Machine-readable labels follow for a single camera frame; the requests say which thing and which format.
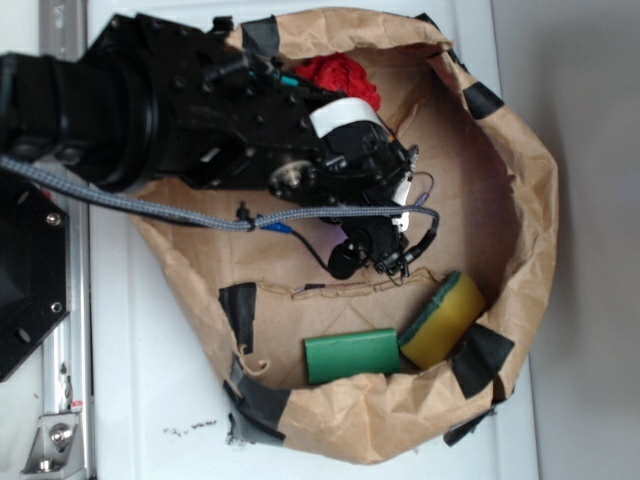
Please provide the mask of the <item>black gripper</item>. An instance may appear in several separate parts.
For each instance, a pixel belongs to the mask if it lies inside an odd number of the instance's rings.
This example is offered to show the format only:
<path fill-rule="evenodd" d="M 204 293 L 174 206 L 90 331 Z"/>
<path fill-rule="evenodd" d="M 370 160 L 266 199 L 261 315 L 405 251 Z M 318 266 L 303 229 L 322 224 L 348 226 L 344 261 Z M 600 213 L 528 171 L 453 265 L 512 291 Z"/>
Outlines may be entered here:
<path fill-rule="evenodd" d="M 267 190 L 304 207 L 394 206 L 415 153 L 364 100 L 313 85 L 216 35 L 158 36 L 160 178 Z"/>

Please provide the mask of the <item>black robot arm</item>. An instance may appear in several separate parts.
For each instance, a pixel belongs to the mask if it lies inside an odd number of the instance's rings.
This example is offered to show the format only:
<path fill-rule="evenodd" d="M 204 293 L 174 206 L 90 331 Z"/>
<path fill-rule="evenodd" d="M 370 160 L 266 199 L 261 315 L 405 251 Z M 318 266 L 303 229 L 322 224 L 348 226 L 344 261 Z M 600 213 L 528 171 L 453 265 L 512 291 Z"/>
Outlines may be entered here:
<path fill-rule="evenodd" d="M 230 45 L 231 26 L 117 15 L 75 62 L 4 55 L 2 152 L 52 156 L 111 192 L 177 178 L 302 206 L 394 203 L 416 151 L 367 102 L 284 71 L 274 37 Z"/>

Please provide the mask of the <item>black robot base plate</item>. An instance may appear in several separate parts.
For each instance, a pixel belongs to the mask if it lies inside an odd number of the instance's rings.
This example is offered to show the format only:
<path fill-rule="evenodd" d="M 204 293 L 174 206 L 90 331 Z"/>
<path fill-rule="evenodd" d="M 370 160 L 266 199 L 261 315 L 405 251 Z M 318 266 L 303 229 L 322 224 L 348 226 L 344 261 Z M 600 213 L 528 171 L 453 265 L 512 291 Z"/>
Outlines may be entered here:
<path fill-rule="evenodd" d="M 40 188 L 1 176 L 1 380 L 68 313 L 68 215 Z"/>

